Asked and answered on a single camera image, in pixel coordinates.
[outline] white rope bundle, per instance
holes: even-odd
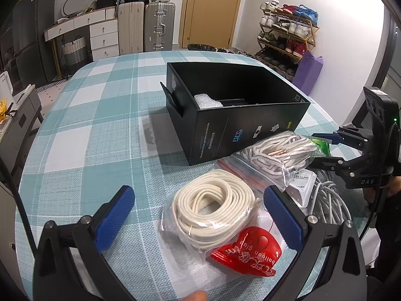
[[[220,208],[211,214],[199,212],[216,201]],[[221,246],[247,222],[254,206],[251,188],[224,170],[212,170],[192,180],[174,195],[171,211],[178,229],[200,250]]]
[[[326,171],[321,172],[326,181],[321,182],[319,178],[316,178],[309,215],[313,214],[324,223],[330,224],[341,224],[345,219],[352,220],[347,205],[337,193],[337,186],[332,181],[331,174]]]
[[[308,138],[286,131],[244,149],[241,155],[279,189],[285,189],[289,175],[306,167],[306,160],[314,156],[316,150],[316,145]]]

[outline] blue gripper pad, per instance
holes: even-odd
[[[96,229],[95,246],[99,252],[111,247],[134,204],[134,190],[127,186],[121,197]]]
[[[288,247],[300,252],[304,245],[302,228],[298,225],[283,201],[271,187],[265,189],[263,203],[276,223]]]

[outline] metal bolt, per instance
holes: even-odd
[[[48,221],[45,224],[45,228],[51,229],[56,223],[54,221]]]
[[[350,229],[352,229],[354,227],[354,223],[352,221],[350,221],[349,219],[346,219],[344,221],[344,223],[345,223],[345,226],[350,228]]]
[[[318,222],[318,218],[315,215],[309,215],[308,222],[312,223],[312,224],[316,224]]]
[[[92,220],[92,217],[91,217],[91,216],[85,215],[85,216],[83,216],[83,217],[80,219],[80,222],[81,222],[82,224],[89,224],[89,223],[91,222],[91,220]]]

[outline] checkered tablecloth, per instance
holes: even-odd
[[[262,300],[290,264],[293,250],[283,253],[275,277],[257,278],[219,264],[196,264],[179,243],[160,236],[163,203],[210,166],[188,166],[160,87],[166,63],[182,61],[264,66],[235,54],[166,51],[117,56],[80,69],[47,114],[24,167],[19,190],[35,240],[46,221],[63,225],[93,215],[122,185],[129,185],[135,190],[135,206],[104,256],[138,301],[176,300],[194,287],[208,290],[211,301]],[[312,101],[297,132],[335,129],[330,116]],[[345,159],[359,155],[346,146],[332,153]],[[360,227],[366,210],[361,193],[343,196]],[[34,260],[18,213],[15,231],[21,277],[32,297]],[[323,259],[324,253],[305,290]]]

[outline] purple bag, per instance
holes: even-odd
[[[320,71],[323,68],[323,57],[315,58],[311,52],[306,51],[299,63],[292,84],[298,87],[306,95],[309,95]]]

